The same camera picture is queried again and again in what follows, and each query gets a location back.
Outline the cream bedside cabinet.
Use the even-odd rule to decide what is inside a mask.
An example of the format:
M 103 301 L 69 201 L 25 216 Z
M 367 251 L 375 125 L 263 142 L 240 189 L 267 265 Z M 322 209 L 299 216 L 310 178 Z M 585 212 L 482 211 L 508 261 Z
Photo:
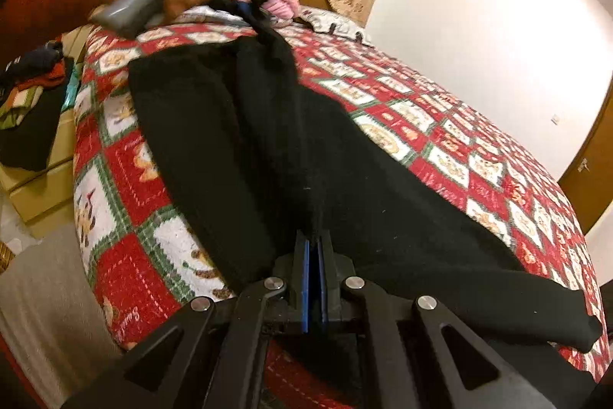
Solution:
M 74 110 L 60 115 L 48 165 L 31 172 L 1 167 L 1 187 L 31 236 L 41 239 L 58 226 L 74 222 Z

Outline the white patterned pillow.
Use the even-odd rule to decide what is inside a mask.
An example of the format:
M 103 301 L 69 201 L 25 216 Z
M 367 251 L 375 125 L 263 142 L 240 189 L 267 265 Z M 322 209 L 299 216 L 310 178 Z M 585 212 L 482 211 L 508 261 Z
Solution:
M 317 33 L 343 37 L 349 41 L 372 47 L 371 38 L 366 30 L 347 16 L 322 8 L 302 6 L 296 19 L 310 26 Z

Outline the red patchwork bedspread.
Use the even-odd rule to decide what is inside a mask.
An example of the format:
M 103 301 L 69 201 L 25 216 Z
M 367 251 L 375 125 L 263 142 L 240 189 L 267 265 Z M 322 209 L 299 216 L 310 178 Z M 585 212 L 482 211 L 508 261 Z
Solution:
M 520 359 L 557 406 L 577 406 L 611 355 L 582 229 L 550 173 L 486 117 L 374 47 L 299 24 L 279 34 L 303 86 L 338 101 L 424 185 L 502 239 L 529 274 L 584 294 L 603 327 L 591 350 L 550 343 Z M 101 27 L 89 34 L 75 105 L 75 220 L 85 273 L 124 349 L 199 294 L 222 301 L 239 292 L 172 202 L 138 123 L 129 65 L 170 48 L 252 35 L 214 23 L 163 26 L 133 41 Z

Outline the black pants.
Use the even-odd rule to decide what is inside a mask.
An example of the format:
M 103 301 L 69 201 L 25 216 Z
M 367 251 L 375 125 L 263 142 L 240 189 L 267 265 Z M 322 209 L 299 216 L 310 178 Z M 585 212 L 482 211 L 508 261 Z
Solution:
M 264 1 L 242 12 L 252 36 L 129 65 L 138 123 L 172 202 L 232 290 L 265 276 L 298 236 L 330 236 L 391 294 L 434 296 L 505 340 L 590 351 L 603 327 L 584 294 L 529 274 L 338 101 L 303 86 Z

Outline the brown wooden door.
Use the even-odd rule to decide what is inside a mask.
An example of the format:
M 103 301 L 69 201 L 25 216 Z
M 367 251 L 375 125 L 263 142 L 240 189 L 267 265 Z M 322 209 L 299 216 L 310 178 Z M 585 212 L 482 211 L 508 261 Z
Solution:
M 612 85 L 579 153 L 562 174 L 559 185 L 572 204 L 582 233 L 587 235 L 612 202 Z

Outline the clothes pile on cabinet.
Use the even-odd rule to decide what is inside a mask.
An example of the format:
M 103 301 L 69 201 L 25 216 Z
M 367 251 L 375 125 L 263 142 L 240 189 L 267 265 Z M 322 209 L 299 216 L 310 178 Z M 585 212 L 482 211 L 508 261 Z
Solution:
M 59 39 L 7 63 L 1 72 L 1 164 L 46 168 L 74 60 Z

